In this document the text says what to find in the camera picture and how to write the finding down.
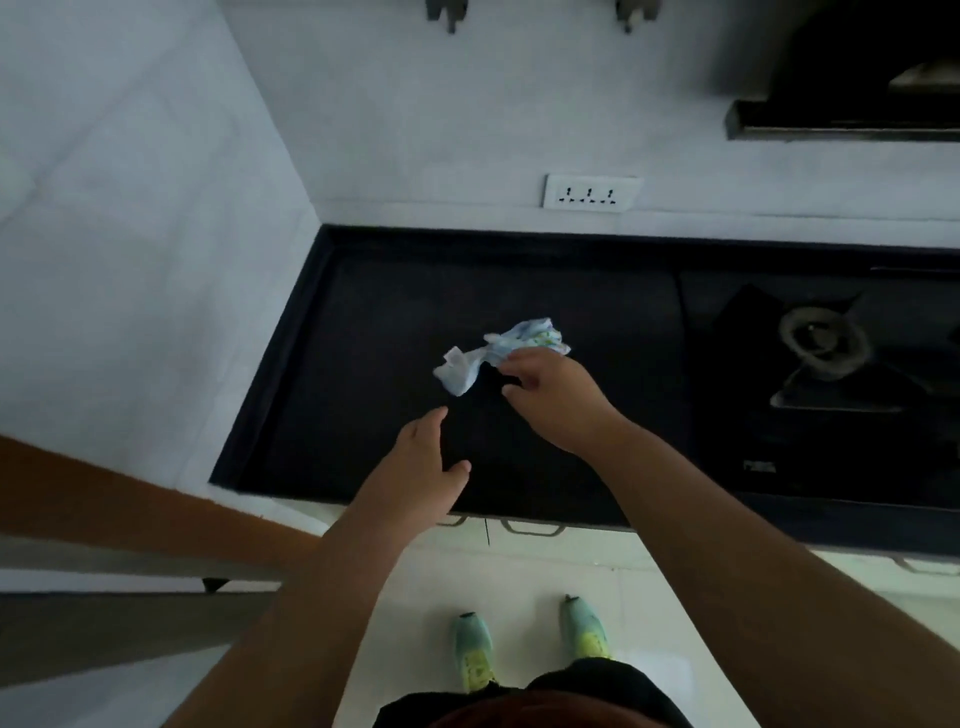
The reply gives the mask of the person's right hand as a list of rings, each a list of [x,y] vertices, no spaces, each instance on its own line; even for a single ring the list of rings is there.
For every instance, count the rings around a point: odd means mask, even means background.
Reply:
[[[515,350],[497,370],[534,392],[529,409],[513,409],[531,429],[583,460],[626,422],[580,363],[551,349]]]

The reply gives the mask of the person's left hand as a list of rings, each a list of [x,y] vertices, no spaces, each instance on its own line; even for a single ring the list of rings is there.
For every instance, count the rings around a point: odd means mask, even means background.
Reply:
[[[443,472],[458,463],[443,461],[448,414],[441,406],[402,427],[342,516],[351,531],[408,545],[449,516],[459,496],[448,496],[443,485]]]

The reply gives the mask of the white patterned cloth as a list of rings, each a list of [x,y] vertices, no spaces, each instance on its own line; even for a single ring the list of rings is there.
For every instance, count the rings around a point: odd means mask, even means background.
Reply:
[[[476,383],[483,365],[497,368],[514,351],[545,348],[562,356],[571,352],[550,318],[521,321],[503,333],[485,334],[484,342],[467,351],[452,346],[433,370],[434,378],[451,396],[462,397]]]

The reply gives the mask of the person's right forearm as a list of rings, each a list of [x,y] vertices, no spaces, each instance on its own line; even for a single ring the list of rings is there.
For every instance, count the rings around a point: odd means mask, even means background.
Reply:
[[[582,446],[763,728],[960,728],[960,651],[621,417]]]

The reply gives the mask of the person's left forearm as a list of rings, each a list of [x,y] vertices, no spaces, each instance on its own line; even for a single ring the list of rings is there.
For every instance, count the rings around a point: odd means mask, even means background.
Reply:
[[[426,528],[344,513],[162,728],[332,728],[383,588]]]

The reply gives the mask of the person's left green shoe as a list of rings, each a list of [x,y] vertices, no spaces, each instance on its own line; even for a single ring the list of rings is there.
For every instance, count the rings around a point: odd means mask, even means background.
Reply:
[[[476,612],[459,614],[453,622],[455,673],[467,695],[498,685],[494,644],[485,620]]]

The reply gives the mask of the person's green shoe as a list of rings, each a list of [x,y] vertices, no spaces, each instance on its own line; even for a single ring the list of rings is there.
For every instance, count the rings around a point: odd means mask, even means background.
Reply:
[[[613,660],[601,618],[581,596],[566,594],[558,606],[561,641],[570,661]]]
[[[467,695],[498,685],[494,644],[485,620],[476,612],[459,614],[453,622],[455,673]]]

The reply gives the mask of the person's right green shoe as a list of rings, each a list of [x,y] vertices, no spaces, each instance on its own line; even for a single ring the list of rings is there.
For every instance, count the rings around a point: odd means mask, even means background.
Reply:
[[[581,596],[566,594],[558,606],[561,641],[570,661],[613,660],[601,618]]]

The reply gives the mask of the black stove pan support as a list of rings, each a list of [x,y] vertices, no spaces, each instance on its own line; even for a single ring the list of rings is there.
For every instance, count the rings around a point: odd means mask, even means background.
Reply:
[[[867,335],[870,362],[839,381],[822,381],[784,345],[788,310],[844,313]],[[751,404],[774,410],[856,415],[946,411],[960,418],[960,284],[852,281],[830,289],[789,287],[779,296],[748,284],[711,324],[714,362]]]

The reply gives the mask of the person's black shorts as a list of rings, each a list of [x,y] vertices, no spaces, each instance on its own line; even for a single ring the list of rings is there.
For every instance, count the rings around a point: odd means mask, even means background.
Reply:
[[[521,691],[557,691],[597,698],[627,708],[667,728],[693,728],[675,703],[644,673],[615,660],[587,659],[535,678],[523,688],[491,685],[473,694],[417,692],[382,707],[371,728],[428,728],[438,719],[475,702]]]

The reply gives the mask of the black glass gas stove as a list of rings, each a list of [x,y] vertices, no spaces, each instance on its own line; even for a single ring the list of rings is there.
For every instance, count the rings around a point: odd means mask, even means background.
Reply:
[[[958,284],[960,276],[689,271],[678,275],[688,325],[703,467],[732,490],[960,511],[960,418],[924,410],[857,415],[775,410],[750,403],[714,362],[712,323],[744,285],[780,296],[789,287],[851,282]]]

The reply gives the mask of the round metal stove burner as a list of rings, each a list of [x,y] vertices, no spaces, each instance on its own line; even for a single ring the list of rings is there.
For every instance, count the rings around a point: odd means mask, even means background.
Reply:
[[[844,313],[819,306],[800,306],[779,320],[780,341],[800,367],[823,382],[839,382],[873,358],[865,331]]]

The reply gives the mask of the black range hood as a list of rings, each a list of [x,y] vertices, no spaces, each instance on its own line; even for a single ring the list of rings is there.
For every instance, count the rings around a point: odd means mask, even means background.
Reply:
[[[960,144],[960,0],[831,0],[725,126],[728,140]]]

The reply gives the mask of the white wall power socket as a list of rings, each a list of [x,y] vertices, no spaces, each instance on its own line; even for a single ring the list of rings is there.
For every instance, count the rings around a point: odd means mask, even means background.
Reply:
[[[546,175],[541,207],[548,211],[622,214],[639,197],[643,179],[635,176]]]

